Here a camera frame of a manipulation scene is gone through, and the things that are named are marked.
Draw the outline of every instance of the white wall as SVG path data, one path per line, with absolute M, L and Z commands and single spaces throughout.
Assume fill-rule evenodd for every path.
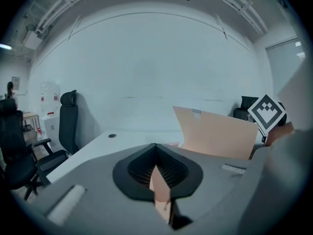
M 18 109 L 23 112 L 29 111 L 27 100 L 29 69 L 30 63 L 25 60 L 6 54 L 0 55 L 0 95 L 4 96 L 6 93 L 7 83 L 12 81 L 12 76 L 20 77 L 20 88 L 14 93 L 16 93 L 19 102 Z
M 61 94 L 76 89 L 80 147 L 107 129 L 179 131 L 173 105 L 232 115 L 242 95 L 263 93 L 253 47 L 234 28 L 226 40 L 209 14 L 162 2 L 82 9 L 67 41 L 76 12 L 33 59 L 29 100 L 40 113 L 39 87 L 48 79 Z
M 285 20 L 274 25 L 269 33 L 254 43 L 255 52 L 258 58 L 261 79 L 263 81 L 264 91 L 273 95 L 272 73 L 266 48 L 296 38 L 293 27 Z

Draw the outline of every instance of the chair headrest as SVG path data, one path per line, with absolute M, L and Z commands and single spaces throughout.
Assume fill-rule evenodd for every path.
M 73 90 L 71 92 L 64 93 L 61 97 L 61 104 L 63 106 L 73 106 L 76 104 L 76 93 L 77 90 Z
M 0 100 L 0 114 L 6 115 L 17 110 L 16 103 L 13 98 Z

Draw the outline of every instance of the person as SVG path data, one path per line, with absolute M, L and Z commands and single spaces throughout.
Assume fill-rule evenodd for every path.
M 13 82 L 8 82 L 7 93 L 4 94 L 4 98 L 5 99 L 13 98 L 15 100 L 15 103 L 16 103 L 16 108 L 18 107 L 18 98 L 17 98 L 16 94 L 13 92 Z

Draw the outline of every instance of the gray device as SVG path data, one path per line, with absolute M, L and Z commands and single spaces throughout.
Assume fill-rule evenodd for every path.
M 190 196 L 172 199 L 171 194 L 169 224 L 157 213 L 152 201 L 134 199 L 114 181 L 114 169 L 119 163 L 129 157 L 142 158 L 146 152 L 140 154 L 140 151 L 156 144 L 81 164 L 49 185 L 34 201 L 31 211 L 40 216 L 41 226 L 43 222 L 49 223 L 47 233 L 207 234 L 210 230 L 211 234 L 258 234 L 277 223 L 301 194 L 306 183 L 301 175 L 310 170 L 312 161 L 312 156 L 304 158 L 301 154 L 312 149 L 312 134 L 313 131 L 299 132 L 281 138 L 271 147 L 258 149 L 249 161 L 157 145 L 167 152 L 170 150 L 168 154 L 173 152 L 175 158 L 178 155 L 191 160 L 203 172 L 201 182 L 196 187 L 193 185 L 195 189 Z M 145 187 L 136 178 L 129 179 Z M 187 222 L 175 228 L 174 218 Z

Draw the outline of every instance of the small table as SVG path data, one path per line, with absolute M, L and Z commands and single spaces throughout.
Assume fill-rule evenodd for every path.
M 28 120 L 28 119 L 30 120 L 32 127 L 36 131 L 38 128 L 40 128 L 39 118 L 38 118 L 38 115 L 36 113 L 32 113 L 32 112 L 23 113 L 23 119 L 24 119 L 26 131 L 28 131 L 27 124 L 26 124 L 26 120 Z

